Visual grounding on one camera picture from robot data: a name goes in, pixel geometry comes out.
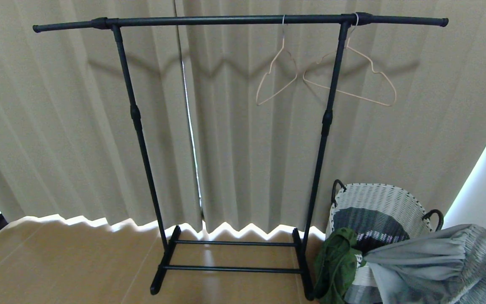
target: wire hanger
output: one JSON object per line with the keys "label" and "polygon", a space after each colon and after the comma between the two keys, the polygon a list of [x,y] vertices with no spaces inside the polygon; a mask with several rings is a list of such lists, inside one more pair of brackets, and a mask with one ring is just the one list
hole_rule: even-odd
{"label": "wire hanger", "polygon": [[[374,74],[380,74],[380,75],[382,75],[387,80],[387,82],[389,83],[389,85],[393,89],[393,93],[394,93],[395,97],[394,97],[393,102],[391,104],[386,104],[386,103],[383,103],[383,102],[379,102],[379,101],[376,101],[376,100],[371,100],[369,98],[365,98],[365,97],[362,97],[362,96],[357,96],[355,94],[348,93],[348,92],[344,92],[344,91],[341,91],[341,90],[337,90],[337,92],[343,93],[343,94],[346,94],[346,95],[349,95],[349,96],[353,96],[355,98],[359,98],[359,99],[362,99],[362,100],[367,100],[367,101],[370,101],[370,102],[374,102],[374,103],[377,103],[377,104],[379,104],[381,106],[393,106],[395,104],[395,102],[397,102],[397,89],[395,89],[395,85],[393,85],[393,83],[389,80],[389,77],[387,77],[386,74],[384,74],[383,72],[377,72],[377,71],[374,70],[374,62],[372,61],[372,59],[370,59],[367,55],[365,55],[365,54],[359,52],[358,50],[353,49],[351,46],[349,46],[351,33],[354,32],[355,28],[359,24],[359,15],[357,15],[357,13],[354,13],[354,14],[355,14],[355,17],[356,17],[355,26],[351,29],[350,33],[348,33],[348,38],[346,40],[346,46],[345,46],[345,48],[346,49],[349,49],[349,50],[352,50],[353,52],[355,52],[359,56],[365,58],[366,60],[369,60],[370,61],[370,69],[372,70],[372,72]],[[330,54],[333,54],[333,53],[335,53],[335,52],[331,52],[329,54],[325,54],[324,57],[322,57],[322,59],[320,59],[320,61],[316,62],[316,64],[322,63],[322,61],[324,60],[324,58],[326,58],[327,56],[329,56]],[[314,84],[314,85],[316,85],[317,87],[320,87],[320,88],[329,89],[329,87],[326,87],[324,85],[321,85],[321,84],[318,84],[318,83],[315,83],[315,82],[312,82],[312,81],[306,79],[305,78],[305,74],[307,73],[307,71],[308,71],[308,69],[305,70],[305,72],[303,73],[303,81],[305,81],[306,83],[309,83],[309,84]]]}
{"label": "wire hanger", "polygon": [[[282,25],[281,25],[282,26],[282,47],[280,48],[280,50],[278,50],[278,53],[275,55],[275,58],[273,58],[273,60],[271,61],[270,71],[268,71],[267,73],[264,74],[264,76],[262,77],[262,81],[260,81],[260,84],[258,85],[258,90],[256,91],[256,105],[257,106],[260,106],[261,104],[264,104],[265,102],[267,102],[271,98],[274,98],[278,93],[280,93],[284,89],[288,88],[288,86],[291,85],[297,79],[297,64],[295,63],[295,59],[292,57],[292,54],[290,53],[290,51],[289,50],[285,50],[285,48],[284,48],[284,42],[285,42],[284,18],[285,17],[286,17],[286,15],[282,16]],[[273,64],[277,60],[277,58],[280,55],[280,53],[282,53],[282,51],[287,52],[288,55],[290,56],[290,59],[294,63],[294,67],[295,67],[295,77],[289,83],[287,83],[282,89],[278,90],[275,94],[273,94],[270,98],[268,98],[268,99],[266,99],[266,100],[264,100],[262,102],[258,102],[258,94],[260,94],[260,89],[262,88],[262,84],[264,84],[264,80],[266,79],[266,77],[271,74],[271,71],[273,70]]]}

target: woven basket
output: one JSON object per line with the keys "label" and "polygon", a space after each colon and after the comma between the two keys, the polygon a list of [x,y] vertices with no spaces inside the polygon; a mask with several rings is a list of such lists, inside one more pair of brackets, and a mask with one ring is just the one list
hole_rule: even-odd
{"label": "woven basket", "polygon": [[[337,185],[341,185],[341,190],[335,196]],[[326,237],[335,229],[349,227],[357,233],[355,248],[365,253],[386,244],[433,232],[429,218],[434,213],[439,217],[436,230],[440,230],[443,224],[442,212],[425,212],[418,200],[402,188],[366,183],[344,186],[336,180]],[[359,304],[381,302],[370,267],[364,266],[357,270],[345,300]]]}

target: clothes rack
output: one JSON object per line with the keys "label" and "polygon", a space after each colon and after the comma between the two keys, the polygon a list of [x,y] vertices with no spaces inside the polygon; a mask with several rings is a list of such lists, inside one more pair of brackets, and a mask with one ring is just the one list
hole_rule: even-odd
{"label": "clothes rack", "polygon": [[[420,25],[437,25],[445,27],[448,19],[437,18],[421,18],[421,17],[403,17],[403,16],[374,16],[365,12],[357,12],[359,21],[357,26],[371,24],[371,23],[390,23],[390,24],[420,24]],[[202,17],[154,17],[154,18],[97,18],[90,21],[57,23],[46,25],[33,25],[33,31],[36,33],[44,31],[56,31],[67,29],[101,29],[111,30],[116,41],[119,59],[121,61],[121,68],[123,70],[123,77],[129,95],[130,112],[133,120],[136,133],[138,136],[138,143],[140,146],[141,156],[143,159],[143,166],[145,169],[147,182],[149,184],[151,197],[154,204],[155,214],[157,216],[162,245],[164,247],[164,255],[160,261],[157,273],[151,284],[151,294],[157,294],[160,291],[162,281],[166,275],[167,270],[195,270],[195,271],[248,271],[248,272],[264,272],[264,273],[293,273],[301,275],[305,297],[308,300],[313,300],[313,285],[307,260],[305,257],[305,250],[307,248],[307,241],[309,229],[311,227],[311,219],[314,211],[314,204],[316,202],[316,193],[318,192],[318,184],[320,181],[320,173],[322,170],[322,163],[324,162],[324,152],[326,150],[327,137],[333,118],[333,102],[335,100],[335,92],[337,83],[339,81],[339,74],[341,62],[343,60],[343,52],[345,49],[345,41],[348,29],[352,25],[356,25],[357,16],[355,14],[341,14],[341,15],[271,15],[271,16],[202,16]],[[176,225],[173,234],[168,241],[162,223],[162,216],[160,214],[160,207],[157,199],[157,193],[151,173],[149,158],[145,140],[143,138],[142,124],[140,110],[136,104],[135,95],[132,89],[131,77],[129,74],[129,66],[125,49],[123,45],[123,37],[121,35],[121,27],[142,27],[142,26],[160,26],[160,25],[214,25],[214,24],[302,24],[302,23],[338,23],[339,42],[335,56],[335,63],[332,71],[331,86],[327,100],[326,110],[322,118],[322,130],[320,138],[320,146],[318,149],[318,156],[316,158],[316,169],[314,171],[312,190],[310,193],[309,204],[307,208],[307,219],[305,220],[305,231],[303,239],[299,237],[297,228],[293,229],[293,242],[290,243],[266,243],[266,242],[221,242],[221,241],[186,241],[179,240],[181,229]],[[294,247],[297,255],[299,268],[254,268],[254,267],[214,267],[214,266],[188,266],[188,265],[171,265],[170,259],[174,253],[177,244],[219,244],[219,245],[240,245],[240,246],[282,246]]]}

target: brown tile floor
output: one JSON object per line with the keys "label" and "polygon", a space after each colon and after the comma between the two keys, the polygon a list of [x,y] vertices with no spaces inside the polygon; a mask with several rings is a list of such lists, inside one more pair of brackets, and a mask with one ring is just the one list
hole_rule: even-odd
{"label": "brown tile floor", "polygon": [[[181,239],[195,239],[191,231]],[[235,240],[228,231],[216,240]],[[249,232],[244,241],[261,241]],[[278,232],[270,241],[291,241]],[[312,261],[320,239],[309,239]],[[293,248],[179,245],[173,264],[297,267]],[[162,257],[157,228],[131,223],[113,231],[108,225],[67,225],[20,220],[0,231],[0,304],[36,303],[309,303],[299,275],[168,271],[162,289],[149,287]]]}

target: curtain fold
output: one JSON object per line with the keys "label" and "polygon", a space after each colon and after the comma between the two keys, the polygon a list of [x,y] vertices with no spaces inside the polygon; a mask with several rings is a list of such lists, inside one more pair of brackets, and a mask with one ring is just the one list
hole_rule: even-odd
{"label": "curtain fold", "polygon": [[[176,0],[178,16],[342,14],[448,17],[447,27],[371,24],[351,46],[370,55],[397,88],[387,108],[337,94],[313,225],[324,228],[335,179],[409,189],[446,212],[486,145],[486,2]],[[254,223],[302,229],[311,192],[339,25],[285,26],[299,78],[262,106],[255,94],[281,46],[280,25],[179,27],[208,227]],[[294,77],[286,53],[260,93]],[[339,89],[390,102],[387,82],[347,50]]]}
{"label": "curtain fold", "polygon": [[[102,16],[174,16],[174,6],[0,2],[0,182],[15,198],[0,200],[8,220],[54,213],[109,223],[130,217],[138,225],[156,219],[112,32],[31,29]],[[122,32],[165,225],[199,230],[176,28]]]}

